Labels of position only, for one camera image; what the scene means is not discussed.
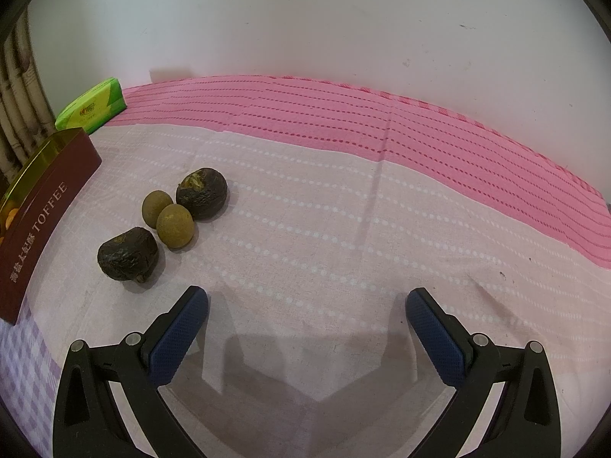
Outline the dark passion fruit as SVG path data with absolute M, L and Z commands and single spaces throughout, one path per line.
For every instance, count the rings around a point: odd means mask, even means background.
M 102 243 L 96 259 L 99 268 L 111 279 L 143 283 L 154 271 L 159 256 L 153 234 L 135 226 Z
M 224 208 L 228 184 L 216 169 L 201 168 L 187 175 L 177 186 L 176 203 L 195 220 L 214 218 Z

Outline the orange mandarin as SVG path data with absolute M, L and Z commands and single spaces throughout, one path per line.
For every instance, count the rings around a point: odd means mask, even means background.
M 19 210 L 20 208 L 16 207 L 8 211 L 6 215 L 6 219 L 4 220 L 3 227 L 1 229 L 0 243 L 2 243 L 3 240 L 5 239 L 7 231 L 10 229 L 10 226 L 13 224 L 13 221 L 15 220 L 16 216 L 18 215 Z

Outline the brown longan right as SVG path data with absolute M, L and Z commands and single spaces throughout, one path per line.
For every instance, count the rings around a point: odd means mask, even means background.
M 180 249 L 192 241 L 195 222 L 189 210 L 182 205 L 171 204 L 160 212 L 156 232 L 168 248 Z

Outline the brown longan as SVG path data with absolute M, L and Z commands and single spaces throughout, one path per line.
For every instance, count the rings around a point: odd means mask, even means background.
M 171 204 L 160 212 L 156 232 L 168 248 L 180 249 L 192 241 L 195 222 L 189 210 L 182 205 Z
M 160 212 L 171 204 L 173 204 L 173 200 L 167 192 L 154 190 L 147 194 L 141 206 L 142 218 L 147 226 L 155 229 Z

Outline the gold toffee tin box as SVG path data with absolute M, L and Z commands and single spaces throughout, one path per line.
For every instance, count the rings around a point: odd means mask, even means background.
M 40 258 L 63 214 L 99 168 L 102 159 L 81 128 L 58 131 L 36 150 L 1 200 L 1 228 L 19 207 L 1 243 L 1 318 L 18 321 Z

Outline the brown longan left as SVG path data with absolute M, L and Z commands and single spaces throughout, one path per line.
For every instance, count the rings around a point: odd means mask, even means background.
M 173 200 L 167 192 L 154 190 L 147 194 L 141 206 L 142 218 L 147 226 L 155 229 L 160 212 L 171 204 L 173 204 Z

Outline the pink and purple tablecloth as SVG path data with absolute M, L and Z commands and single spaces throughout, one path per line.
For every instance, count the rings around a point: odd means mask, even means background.
M 296 77 L 128 89 L 93 134 L 102 163 L 1 328 L 1 396 L 42 456 L 68 346 L 142 331 L 196 284 L 211 311 L 163 397 L 211 457 L 403 457 L 451 388 L 406 323 L 425 287 L 471 332 L 539 341 L 576 454 L 610 402 L 610 214 L 537 152 L 414 99 Z M 168 248 L 144 197 L 201 168 L 224 208 Z M 143 283 L 97 263 L 135 226 L 160 256 Z

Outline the bamboo rattan furniture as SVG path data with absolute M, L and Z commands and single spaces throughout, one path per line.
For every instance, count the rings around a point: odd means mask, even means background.
M 55 134 L 55 116 L 37 71 L 26 10 L 1 44 L 1 179 L 12 184 Z

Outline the green tissue pack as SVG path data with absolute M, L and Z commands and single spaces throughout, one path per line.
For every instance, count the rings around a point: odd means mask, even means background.
M 125 109 L 120 83 L 109 77 L 70 102 L 58 115 L 55 127 L 58 131 L 82 128 L 93 134 Z

